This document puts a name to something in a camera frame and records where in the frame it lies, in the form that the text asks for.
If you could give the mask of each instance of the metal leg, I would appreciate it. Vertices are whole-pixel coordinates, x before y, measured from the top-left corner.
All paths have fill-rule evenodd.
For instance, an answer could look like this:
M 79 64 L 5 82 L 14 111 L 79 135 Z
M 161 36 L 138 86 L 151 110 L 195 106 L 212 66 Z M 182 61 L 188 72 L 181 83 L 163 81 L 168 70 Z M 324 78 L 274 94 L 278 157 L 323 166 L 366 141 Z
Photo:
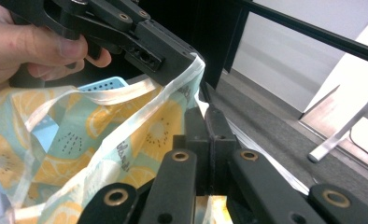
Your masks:
M 318 162 L 323 159 L 331 150 L 333 150 L 345 137 L 348 131 L 368 113 L 368 103 L 347 123 L 344 127 L 326 139 L 320 146 L 311 151 L 307 158 L 312 162 Z

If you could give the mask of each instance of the bag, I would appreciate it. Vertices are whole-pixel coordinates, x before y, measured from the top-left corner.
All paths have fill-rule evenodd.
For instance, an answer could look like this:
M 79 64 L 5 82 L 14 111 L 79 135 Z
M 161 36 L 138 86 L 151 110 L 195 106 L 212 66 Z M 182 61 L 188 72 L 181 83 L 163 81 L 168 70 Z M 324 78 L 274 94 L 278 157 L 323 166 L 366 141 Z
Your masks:
M 197 106 L 204 69 L 196 57 L 164 88 L 146 79 L 110 91 L 1 91 L 0 185 L 15 221 L 77 223 L 102 187 L 155 177 L 184 112 Z M 35 133 L 45 118 L 56 123 L 49 144 Z

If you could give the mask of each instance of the hand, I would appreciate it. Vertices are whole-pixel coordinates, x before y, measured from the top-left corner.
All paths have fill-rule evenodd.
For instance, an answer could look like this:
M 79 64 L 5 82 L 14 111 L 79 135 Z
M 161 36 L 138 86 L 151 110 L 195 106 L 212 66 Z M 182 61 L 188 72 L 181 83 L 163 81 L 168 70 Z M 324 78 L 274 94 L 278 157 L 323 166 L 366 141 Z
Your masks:
M 0 6 L 0 90 L 8 86 L 8 80 L 27 63 L 33 77 L 53 80 L 83 69 L 84 59 L 98 67 L 111 62 L 107 50 L 102 49 L 100 59 L 87 56 L 88 45 L 83 36 L 79 40 L 67 40 L 45 27 L 15 25 L 9 12 Z M 74 68 L 65 65 L 75 63 Z

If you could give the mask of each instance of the gray carpet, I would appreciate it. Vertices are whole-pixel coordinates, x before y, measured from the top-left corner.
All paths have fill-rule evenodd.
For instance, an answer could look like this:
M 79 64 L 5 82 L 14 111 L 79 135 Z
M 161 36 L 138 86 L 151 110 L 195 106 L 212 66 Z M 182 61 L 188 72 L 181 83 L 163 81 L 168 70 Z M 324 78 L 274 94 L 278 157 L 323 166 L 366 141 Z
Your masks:
M 317 145 L 287 122 L 255 103 L 228 82 L 211 90 L 213 103 L 225 116 L 309 188 L 328 183 L 352 192 L 368 204 L 368 180 L 332 155 L 318 164 L 306 155 Z

